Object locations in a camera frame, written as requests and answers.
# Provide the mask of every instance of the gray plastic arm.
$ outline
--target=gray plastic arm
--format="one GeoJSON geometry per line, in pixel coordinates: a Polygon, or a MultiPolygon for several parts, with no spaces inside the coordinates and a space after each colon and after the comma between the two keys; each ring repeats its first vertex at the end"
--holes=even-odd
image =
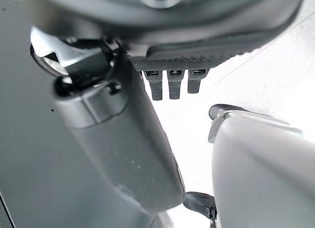
{"type": "Polygon", "coordinates": [[[122,58],[99,86],[55,102],[105,180],[126,201],[154,214],[183,201],[176,160],[146,94],[142,76],[122,58]]]}

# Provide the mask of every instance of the silver metal part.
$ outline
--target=silver metal part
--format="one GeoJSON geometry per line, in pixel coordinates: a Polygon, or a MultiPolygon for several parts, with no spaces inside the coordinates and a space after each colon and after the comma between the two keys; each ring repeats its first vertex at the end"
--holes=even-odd
{"type": "Polygon", "coordinates": [[[102,50],[99,47],[93,49],[75,48],[35,27],[31,29],[31,43],[36,55],[39,57],[46,57],[55,53],[62,67],[73,65],[98,53],[102,54],[102,50]]]}
{"type": "Polygon", "coordinates": [[[288,130],[297,135],[303,135],[301,130],[290,126],[290,124],[287,122],[277,120],[271,116],[266,116],[266,115],[253,113],[253,112],[237,111],[237,110],[224,111],[224,112],[219,111],[218,117],[216,117],[214,121],[212,122],[209,138],[208,138],[209,143],[215,142],[216,136],[218,134],[221,124],[226,119],[231,118],[231,117],[232,118],[247,118],[247,119],[261,122],[262,124],[268,124],[277,128],[281,128],[283,130],[288,130]]]}

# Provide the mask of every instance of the gray panel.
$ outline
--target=gray panel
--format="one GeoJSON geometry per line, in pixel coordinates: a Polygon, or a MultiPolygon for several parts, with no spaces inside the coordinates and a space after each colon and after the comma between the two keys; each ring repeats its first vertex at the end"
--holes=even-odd
{"type": "Polygon", "coordinates": [[[148,227],[100,177],[53,109],[53,78],[30,57],[30,23],[0,0],[0,191],[16,227],[148,227]]]}
{"type": "Polygon", "coordinates": [[[314,148],[279,126],[227,119],[212,158],[222,227],[314,227],[314,148]]]}

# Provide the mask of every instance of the black plastic clip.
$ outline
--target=black plastic clip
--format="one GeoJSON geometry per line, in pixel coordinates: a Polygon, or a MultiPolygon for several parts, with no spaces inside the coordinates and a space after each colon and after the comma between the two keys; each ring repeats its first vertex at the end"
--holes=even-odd
{"type": "Polygon", "coordinates": [[[187,192],[184,206],[191,211],[198,212],[211,220],[211,228],[217,227],[217,207],[215,198],[208,194],[187,192]]]}
{"type": "Polygon", "coordinates": [[[162,71],[145,71],[144,75],[150,83],[152,99],[160,101],[163,99],[163,72],[162,71]]]}
{"type": "Polygon", "coordinates": [[[197,94],[199,92],[201,80],[207,77],[209,70],[190,70],[188,75],[188,93],[197,94]]]}
{"type": "Polygon", "coordinates": [[[171,70],[167,72],[169,98],[179,99],[181,96],[181,85],[184,78],[184,70],[171,70]]]}

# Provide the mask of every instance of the gray plastic housing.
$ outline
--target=gray plastic housing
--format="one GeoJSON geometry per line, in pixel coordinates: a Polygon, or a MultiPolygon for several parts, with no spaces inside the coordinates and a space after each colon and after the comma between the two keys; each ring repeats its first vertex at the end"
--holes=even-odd
{"type": "Polygon", "coordinates": [[[105,181],[126,202],[149,214],[182,203],[185,188],[144,82],[125,55],[100,85],[55,103],[105,181]],[[118,87],[113,92],[111,87],[118,87]]]}
{"type": "Polygon", "coordinates": [[[296,129],[232,116],[217,132],[212,164],[223,228],[314,227],[315,144],[296,129]]]}

